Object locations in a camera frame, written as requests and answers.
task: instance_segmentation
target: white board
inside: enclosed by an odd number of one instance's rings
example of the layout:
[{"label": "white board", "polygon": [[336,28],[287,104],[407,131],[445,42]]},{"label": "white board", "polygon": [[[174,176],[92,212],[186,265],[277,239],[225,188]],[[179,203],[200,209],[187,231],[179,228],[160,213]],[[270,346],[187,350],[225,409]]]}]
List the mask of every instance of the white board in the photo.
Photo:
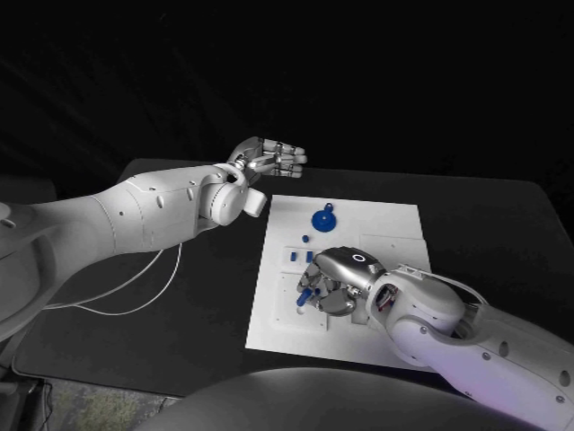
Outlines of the white board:
[{"label": "white board", "polygon": [[[326,203],[333,205],[337,224],[329,233],[320,233],[311,218]],[[365,316],[332,317],[296,305],[307,251],[314,255],[342,246],[366,251],[386,269],[405,263],[430,270],[417,206],[274,195],[245,347],[431,372],[394,355],[388,335],[362,324]]]}]

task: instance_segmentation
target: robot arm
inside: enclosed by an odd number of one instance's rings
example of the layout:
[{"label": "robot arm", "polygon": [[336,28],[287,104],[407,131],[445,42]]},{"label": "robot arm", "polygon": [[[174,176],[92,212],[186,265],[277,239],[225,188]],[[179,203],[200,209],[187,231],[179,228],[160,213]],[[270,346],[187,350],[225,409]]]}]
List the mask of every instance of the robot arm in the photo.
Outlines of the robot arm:
[{"label": "robot arm", "polygon": [[430,366],[474,401],[546,430],[574,430],[574,347],[486,303],[463,304],[435,276],[405,265],[386,271],[363,251],[314,257],[297,287],[307,306],[333,316],[365,300],[368,326],[389,348]]},{"label": "robot arm", "polygon": [[258,216],[260,174],[300,176],[303,150],[252,137],[229,162],[134,175],[95,194],[39,205],[0,202],[0,341],[32,320],[71,276],[123,253],[159,251]]}]

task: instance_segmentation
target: table surface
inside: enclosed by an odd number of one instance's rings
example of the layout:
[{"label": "table surface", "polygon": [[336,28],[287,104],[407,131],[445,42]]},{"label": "table surface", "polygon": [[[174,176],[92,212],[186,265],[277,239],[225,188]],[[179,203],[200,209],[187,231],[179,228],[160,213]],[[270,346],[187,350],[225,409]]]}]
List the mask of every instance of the table surface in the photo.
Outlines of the table surface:
[{"label": "table surface", "polygon": [[[203,163],[137,159],[131,175]],[[307,169],[301,179],[264,177],[272,194],[418,205],[432,271],[473,286],[490,304],[574,344],[574,248],[549,200],[525,181]],[[14,356],[19,374],[186,396],[221,380],[293,366],[399,377],[451,391],[437,374],[245,349],[268,206],[183,243],[179,270],[141,311],[101,316],[45,311]],[[105,259],[68,281],[55,302],[95,295],[125,281],[154,253]],[[92,303],[121,312],[144,303],[172,274],[176,247],[147,273]]]}]

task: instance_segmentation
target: blue knob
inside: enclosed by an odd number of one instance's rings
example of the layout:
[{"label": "blue knob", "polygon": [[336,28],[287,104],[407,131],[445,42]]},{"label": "blue knob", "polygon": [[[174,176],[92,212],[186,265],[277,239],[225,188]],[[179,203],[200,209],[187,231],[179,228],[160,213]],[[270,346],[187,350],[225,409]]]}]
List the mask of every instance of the blue knob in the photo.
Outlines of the blue knob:
[{"label": "blue knob", "polygon": [[297,298],[297,306],[301,307],[306,304],[306,300],[310,298],[313,291],[310,289],[303,289],[301,295]]},{"label": "blue knob", "polygon": [[317,211],[313,215],[313,228],[319,232],[329,232],[336,227],[336,216],[332,211],[334,207],[332,204],[326,204],[326,208]]}]

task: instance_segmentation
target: black curtain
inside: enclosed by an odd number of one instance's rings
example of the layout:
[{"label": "black curtain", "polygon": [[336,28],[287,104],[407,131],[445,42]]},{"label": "black curtain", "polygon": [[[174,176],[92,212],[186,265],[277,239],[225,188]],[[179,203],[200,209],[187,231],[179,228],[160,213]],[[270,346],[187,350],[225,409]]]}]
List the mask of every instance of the black curtain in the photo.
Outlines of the black curtain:
[{"label": "black curtain", "polygon": [[343,7],[0,15],[0,172],[71,198],[265,136],[314,167],[533,181],[574,241],[574,2]]}]

